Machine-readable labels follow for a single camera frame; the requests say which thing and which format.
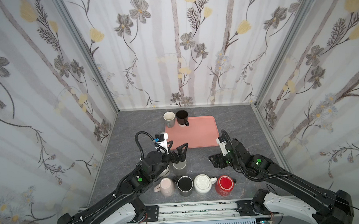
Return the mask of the pink plastic tray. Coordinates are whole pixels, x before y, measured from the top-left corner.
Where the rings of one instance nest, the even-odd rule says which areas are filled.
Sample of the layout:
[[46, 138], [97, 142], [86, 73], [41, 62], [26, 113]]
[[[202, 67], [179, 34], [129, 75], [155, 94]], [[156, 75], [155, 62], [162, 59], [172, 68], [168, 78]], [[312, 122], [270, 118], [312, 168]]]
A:
[[213, 116], [190, 117], [189, 126], [175, 122], [174, 127], [165, 126], [168, 141], [173, 141], [172, 150], [188, 143], [188, 148], [217, 147], [219, 131]]

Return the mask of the light grey mug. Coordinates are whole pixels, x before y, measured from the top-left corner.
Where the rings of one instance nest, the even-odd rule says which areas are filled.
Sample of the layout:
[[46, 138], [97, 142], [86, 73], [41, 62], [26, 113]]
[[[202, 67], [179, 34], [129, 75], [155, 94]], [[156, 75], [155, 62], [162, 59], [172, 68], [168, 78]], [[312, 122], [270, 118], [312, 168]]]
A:
[[164, 121], [165, 121], [165, 125], [167, 128], [172, 128], [175, 125], [176, 122], [176, 115], [173, 112], [166, 112], [163, 115]]

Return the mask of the black and white mug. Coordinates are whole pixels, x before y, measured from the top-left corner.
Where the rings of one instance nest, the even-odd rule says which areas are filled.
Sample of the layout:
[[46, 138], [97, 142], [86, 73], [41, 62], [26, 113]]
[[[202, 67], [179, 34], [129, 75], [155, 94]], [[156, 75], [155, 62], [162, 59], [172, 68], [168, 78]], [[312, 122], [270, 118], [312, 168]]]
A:
[[181, 127], [189, 126], [188, 117], [189, 116], [188, 116], [187, 111], [185, 111], [185, 110], [177, 111], [176, 119], [177, 119], [179, 126], [181, 126]]

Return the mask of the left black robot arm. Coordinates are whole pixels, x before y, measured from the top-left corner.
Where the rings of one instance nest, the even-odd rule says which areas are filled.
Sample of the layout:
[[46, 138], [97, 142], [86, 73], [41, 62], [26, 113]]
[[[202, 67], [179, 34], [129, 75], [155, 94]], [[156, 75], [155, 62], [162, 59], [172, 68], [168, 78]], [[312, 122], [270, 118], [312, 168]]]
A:
[[141, 160], [119, 181], [113, 192], [74, 216], [64, 214], [58, 219], [57, 224], [120, 224], [120, 221], [115, 219], [115, 213], [123, 206], [130, 206], [133, 213], [126, 222], [138, 220], [144, 215], [145, 206], [139, 196], [152, 187], [154, 181], [170, 163], [186, 160], [188, 143], [171, 151], [173, 143], [167, 142], [163, 134], [151, 136], [145, 131], [135, 134], [135, 142]]

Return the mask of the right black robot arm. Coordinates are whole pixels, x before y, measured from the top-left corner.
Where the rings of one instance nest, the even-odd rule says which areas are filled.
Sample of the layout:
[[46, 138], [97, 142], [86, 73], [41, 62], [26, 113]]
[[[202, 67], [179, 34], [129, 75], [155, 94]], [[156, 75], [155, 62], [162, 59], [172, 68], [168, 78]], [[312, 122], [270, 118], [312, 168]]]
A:
[[208, 159], [215, 168], [232, 167], [253, 182], [267, 182], [293, 195], [285, 198], [270, 191], [258, 190], [250, 206], [244, 208], [257, 215], [284, 214], [311, 224], [352, 224], [354, 211], [351, 195], [316, 186], [283, 169], [271, 159], [251, 154], [223, 130], [218, 138], [221, 153]]

